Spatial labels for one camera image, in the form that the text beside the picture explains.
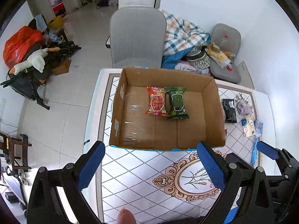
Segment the operator fingertip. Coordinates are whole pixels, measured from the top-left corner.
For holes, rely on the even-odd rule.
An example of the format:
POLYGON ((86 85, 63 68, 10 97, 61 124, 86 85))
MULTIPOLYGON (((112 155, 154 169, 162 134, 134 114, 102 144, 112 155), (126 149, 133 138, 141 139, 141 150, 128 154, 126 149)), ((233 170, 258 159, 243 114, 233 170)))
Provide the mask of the operator fingertip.
POLYGON ((117 216, 116 224, 136 224, 136 219, 131 211, 123 208, 117 216))

